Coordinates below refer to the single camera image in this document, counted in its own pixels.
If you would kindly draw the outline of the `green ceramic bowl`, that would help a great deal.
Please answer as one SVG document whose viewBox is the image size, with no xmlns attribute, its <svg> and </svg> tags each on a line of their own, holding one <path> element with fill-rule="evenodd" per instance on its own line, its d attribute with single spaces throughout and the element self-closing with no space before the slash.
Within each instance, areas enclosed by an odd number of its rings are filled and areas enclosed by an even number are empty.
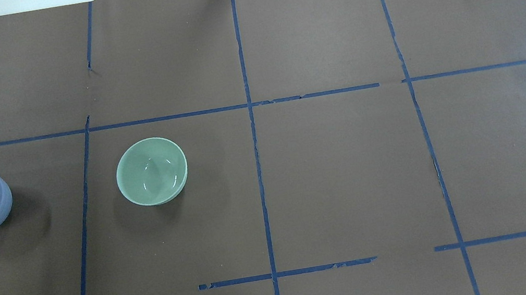
<svg viewBox="0 0 526 295">
<path fill-rule="evenodd" d="M 121 194 L 141 206 L 163 205 L 183 191 L 188 160 L 170 139 L 144 138 L 129 147 L 117 164 L 116 182 Z"/>
</svg>

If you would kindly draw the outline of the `brown paper table cover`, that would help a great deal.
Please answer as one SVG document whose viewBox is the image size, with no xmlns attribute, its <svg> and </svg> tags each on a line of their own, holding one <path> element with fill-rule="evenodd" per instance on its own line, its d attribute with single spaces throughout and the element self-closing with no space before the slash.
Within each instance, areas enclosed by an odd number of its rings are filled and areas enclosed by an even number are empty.
<svg viewBox="0 0 526 295">
<path fill-rule="evenodd" d="M 178 144 L 163 205 L 116 182 Z M 526 295 L 526 0 L 0 18 L 0 295 Z"/>
</svg>

